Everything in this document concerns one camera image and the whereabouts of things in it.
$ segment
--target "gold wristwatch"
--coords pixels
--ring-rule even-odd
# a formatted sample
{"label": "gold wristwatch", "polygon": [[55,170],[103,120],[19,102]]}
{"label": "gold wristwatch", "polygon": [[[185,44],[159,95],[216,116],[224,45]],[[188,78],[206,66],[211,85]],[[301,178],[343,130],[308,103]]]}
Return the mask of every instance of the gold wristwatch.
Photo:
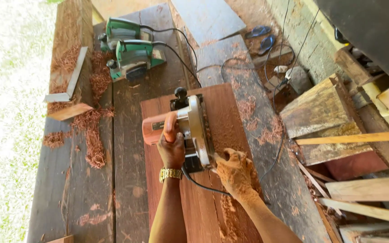
{"label": "gold wristwatch", "polygon": [[163,183],[166,178],[178,178],[178,179],[182,180],[182,170],[180,170],[180,169],[165,169],[163,167],[160,170],[159,180],[161,183]]}

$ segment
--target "green electric planer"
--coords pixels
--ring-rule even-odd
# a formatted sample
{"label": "green electric planer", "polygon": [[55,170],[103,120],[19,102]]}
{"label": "green electric planer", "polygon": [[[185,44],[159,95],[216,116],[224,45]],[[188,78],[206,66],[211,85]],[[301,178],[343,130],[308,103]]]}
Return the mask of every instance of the green electric planer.
{"label": "green electric planer", "polygon": [[99,35],[100,48],[103,52],[113,51],[118,41],[143,40],[153,41],[151,33],[141,30],[141,25],[121,18],[109,18],[106,23],[106,33]]}
{"label": "green electric planer", "polygon": [[143,40],[122,40],[116,44],[116,61],[109,60],[113,82],[121,79],[134,81],[145,76],[148,69],[166,62],[164,52],[154,46],[166,45],[163,42]]}

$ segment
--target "sawdust-covered hand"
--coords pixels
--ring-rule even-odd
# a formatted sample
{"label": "sawdust-covered hand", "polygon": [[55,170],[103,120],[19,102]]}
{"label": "sawdust-covered hand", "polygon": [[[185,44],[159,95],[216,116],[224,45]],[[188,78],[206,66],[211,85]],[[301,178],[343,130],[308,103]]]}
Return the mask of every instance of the sawdust-covered hand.
{"label": "sawdust-covered hand", "polygon": [[185,160],[184,136],[182,133],[176,134],[174,143],[166,141],[162,133],[157,148],[165,169],[181,169]]}
{"label": "sawdust-covered hand", "polygon": [[253,194],[255,191],[252,188],[253,162],[243,152],[231,148],[224,149],[224,152],[229,155],[228,161],[217,153],[214,154],[214,159],[217,162],[217,174],[230,195],[241,202],[245,195]]}

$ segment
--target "grass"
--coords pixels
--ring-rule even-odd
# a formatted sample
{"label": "grass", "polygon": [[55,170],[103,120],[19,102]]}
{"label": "grass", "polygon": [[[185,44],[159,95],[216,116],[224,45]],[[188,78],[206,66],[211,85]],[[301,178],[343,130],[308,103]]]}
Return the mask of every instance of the grass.
{"label": "grass", "polygon": [[28,232],[55,2],[0,0],[0,242],[23,242]]}

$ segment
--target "electric planer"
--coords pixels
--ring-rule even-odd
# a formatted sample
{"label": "electric planer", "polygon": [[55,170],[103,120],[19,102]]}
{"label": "electric planer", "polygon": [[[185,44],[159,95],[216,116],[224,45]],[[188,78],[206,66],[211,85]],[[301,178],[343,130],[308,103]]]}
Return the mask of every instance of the electric planer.
{"label": "electric planer", "polygon": [[175,96],[177,98],[170,101],[170,112],[142,121],[143,140],[148,145],[157,144],[163,132],[166,141],[174,142],[176,133],[181,132],[184,135],[185,171],[194,173],[215,168],[202,94],[187,97],[187,91],[179,87]]}
{"label": "electric planer", "polygon": [[153,41],[152,33],[141,30],[141,25],[121,18],[109,18],[106,32],[99,35],[103,52],[114,51],[120,40]]}
{"label": "electric planer", "polygon": [[121,79],[134,81],[145,76],[148,69],[166,62],[163,50],[158,45],[166,45],[163,42],[122,40],[116,45],[116,61],[109,60],[109,67],[113,82]]}

